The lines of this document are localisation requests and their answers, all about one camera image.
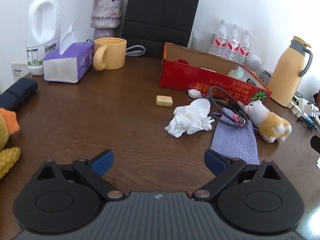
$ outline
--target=white round speaker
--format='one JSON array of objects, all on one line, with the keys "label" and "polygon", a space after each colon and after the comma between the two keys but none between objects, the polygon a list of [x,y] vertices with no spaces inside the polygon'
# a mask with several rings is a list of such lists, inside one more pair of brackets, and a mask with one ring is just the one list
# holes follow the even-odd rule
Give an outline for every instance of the white round speaker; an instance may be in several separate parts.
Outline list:
[{"label": "white round speaker", "polygon": [[258,71],[261,68],[261,59],[256,54],[250,54],[245,66],[251,71]]}]

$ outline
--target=red cardboard box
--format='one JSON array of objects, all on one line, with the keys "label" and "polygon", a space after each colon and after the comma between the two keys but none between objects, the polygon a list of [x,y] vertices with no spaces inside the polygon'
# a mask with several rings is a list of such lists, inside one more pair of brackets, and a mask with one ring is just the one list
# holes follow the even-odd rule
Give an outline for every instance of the red cardboard box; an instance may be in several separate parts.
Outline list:
[{"label": "red cardboard box", "polygon": [[[227,76],[229,71],[238,65],[236,62],[215,55],[166,42],[160,86],[182,91],[197,89],[203,94],[208,93],[211,86],[218,86],[246,105],[258,99],[265,104],[271,91],[248,68],[243,66],[247,82]],[[216,97],[228,99],[219,90],[212,92]]]}]

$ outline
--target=brown table surface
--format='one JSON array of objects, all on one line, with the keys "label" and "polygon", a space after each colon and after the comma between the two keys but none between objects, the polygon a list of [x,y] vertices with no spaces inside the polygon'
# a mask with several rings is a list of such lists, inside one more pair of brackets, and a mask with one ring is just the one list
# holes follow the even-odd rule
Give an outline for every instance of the brown table surface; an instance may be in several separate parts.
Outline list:
[{"label": "brown table surface", "polygon": [[[11,239],[20,231],[13,201],[46,159],[69,164],[112,149],[114,165],[104,178],[126,194],[191,193],[214,178],[203,161],[213,131],[174,138],[164,130],[174,108],[192,100],[186,92],[159,87],[160,70],[160,60],[127,58],[119,70],[91,69],[79,84],[48,83],[36,77],[38,92],[17,112],[20,131],[7,145],[19,146],[22,153],[0,180],[0,239]],[[171,96],[173,106],[156,106],[156,95]],[[319,239],[319,154],[310,147],[317,132],[307,131],[288,108],[273,100],[267,107],[292,124],[292,133],[280,145],[258,137],[259,159],[274,160],[293,183],[306,206],[298,231],[307,239]]]}]

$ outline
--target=yellow soap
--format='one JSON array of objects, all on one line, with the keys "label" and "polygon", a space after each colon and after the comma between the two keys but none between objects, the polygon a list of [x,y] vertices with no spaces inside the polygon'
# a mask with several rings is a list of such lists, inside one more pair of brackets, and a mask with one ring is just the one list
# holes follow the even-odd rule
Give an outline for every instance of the yellow soap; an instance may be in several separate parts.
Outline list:
[{"label": "yellow soap", "polygon": [[173,104],[172,97],[156,96],[156,104],[157,104],[157,106],[170,107]]}]

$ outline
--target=yellow plush toy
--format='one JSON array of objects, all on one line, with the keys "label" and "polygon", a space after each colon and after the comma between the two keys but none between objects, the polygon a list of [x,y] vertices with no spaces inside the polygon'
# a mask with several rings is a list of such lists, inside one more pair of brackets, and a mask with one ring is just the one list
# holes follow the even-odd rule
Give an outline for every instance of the yellow plush toy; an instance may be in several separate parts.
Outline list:
[{"label": "yellow plush toy", "polygon": [[20,158],[20,148],[5,149],[9,135],[19,131],[16,113],[0,108],[0,179],[8,173]]},{"label": "yellow plush toy", "polygon": [[261,137],[269,143],[275,140],[283,142],[291,133],[291,124],[286,119],[270,112],[260,100],[250,102],[243,110],[258,128]]}]

